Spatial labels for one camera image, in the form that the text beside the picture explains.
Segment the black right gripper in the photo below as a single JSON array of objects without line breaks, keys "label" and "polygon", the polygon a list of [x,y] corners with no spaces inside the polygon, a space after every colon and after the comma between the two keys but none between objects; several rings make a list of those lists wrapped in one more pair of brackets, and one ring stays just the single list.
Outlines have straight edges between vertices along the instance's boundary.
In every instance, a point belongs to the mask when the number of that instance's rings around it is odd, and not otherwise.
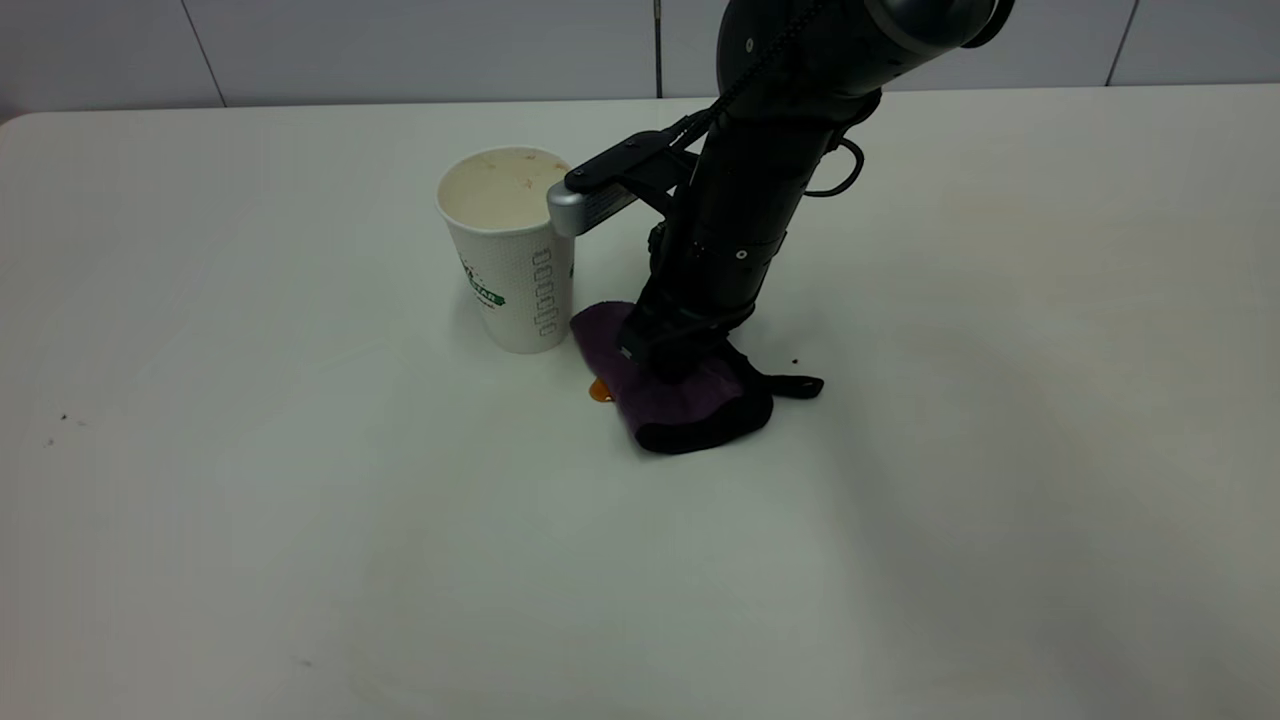
[{"label": "black right gripper", "polygon": [[622,354],[668,386],[691,374],[695,383],[730,383],[730,346],[721,345],[754,313],[786,238],[783,231],[765,243],[716,232],[673,240],[667,224],[655,225],[650,275],[620,331]]}]

